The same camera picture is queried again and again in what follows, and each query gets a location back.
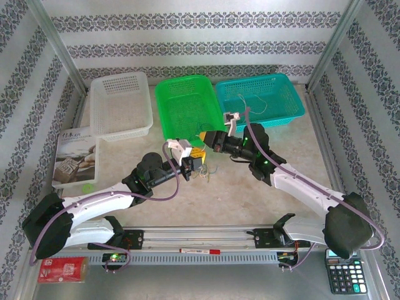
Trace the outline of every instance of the white plastic basket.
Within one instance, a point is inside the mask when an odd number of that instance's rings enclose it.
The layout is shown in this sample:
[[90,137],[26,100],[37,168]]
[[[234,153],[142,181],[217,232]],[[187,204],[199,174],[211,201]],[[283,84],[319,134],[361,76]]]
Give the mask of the white plastic basket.
[[92,81],[90,127],[106,141],[136,138],[153,125],[148,79],[143,72],[105,76]]

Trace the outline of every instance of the book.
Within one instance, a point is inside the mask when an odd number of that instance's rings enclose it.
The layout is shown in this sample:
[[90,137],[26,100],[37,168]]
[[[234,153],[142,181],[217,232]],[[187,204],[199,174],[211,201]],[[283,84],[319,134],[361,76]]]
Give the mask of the book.
[[84,183],[96,183],[99,172],[99,141],[90,127],[67,129],[58,137],[52,186],[67,188]]

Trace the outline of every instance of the calculator keypad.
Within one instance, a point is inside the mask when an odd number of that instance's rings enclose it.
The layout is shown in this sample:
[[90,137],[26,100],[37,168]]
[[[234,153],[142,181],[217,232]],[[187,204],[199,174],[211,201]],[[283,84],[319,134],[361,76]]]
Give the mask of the calculator keypad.
[[333,294],[366,294],[363,267],[358,260],[348,264],[328,264],[329,283]]

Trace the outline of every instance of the teal plastic basket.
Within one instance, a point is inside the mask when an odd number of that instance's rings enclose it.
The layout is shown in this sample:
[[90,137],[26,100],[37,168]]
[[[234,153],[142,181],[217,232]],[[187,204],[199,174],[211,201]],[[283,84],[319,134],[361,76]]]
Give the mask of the teal plastic basket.
[[[251,108],[250,121],[263,127],[285,125],[304,115],[304,106],[293,84],[285,74],[272,74],[243,79],[221,81],[216,84],[221,110],[226,113],[243,113],[244,102]],[[237,122],[236,132],[244,130],[244,117]]]

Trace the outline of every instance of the table surface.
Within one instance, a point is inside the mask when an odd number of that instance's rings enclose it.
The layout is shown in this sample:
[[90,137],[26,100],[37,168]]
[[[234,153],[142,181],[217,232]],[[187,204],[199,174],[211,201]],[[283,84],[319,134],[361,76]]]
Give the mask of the table surface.
[[[304,107],[304,86],[296,86]],[[162,155],[164,143],[154,87],[150,87],[154,124],[144,137],[106,142],[100,140],[99,179],[95,191],[112,186],[125,178],[148,152]],[[89,125],[87,101],[81,127]],[[311,179],[330,187],[308,112],[285,126],[266,128],[271,149]],[[107,215],[116,216],[122,226],[205,226],[273,224],[287,213],[315,218],[317,215],[289,194],[256,180],[246,164],[236,164],[227,154],[207,149],[206,163],[215,174],[210,182],[196,177],[181,178],[179,194],[166,202],[146,201],[141,205]],[[171,195],[176,181],[155,187],[154,197]],[[82,186],[64,189],[63,196],[82,195]]]

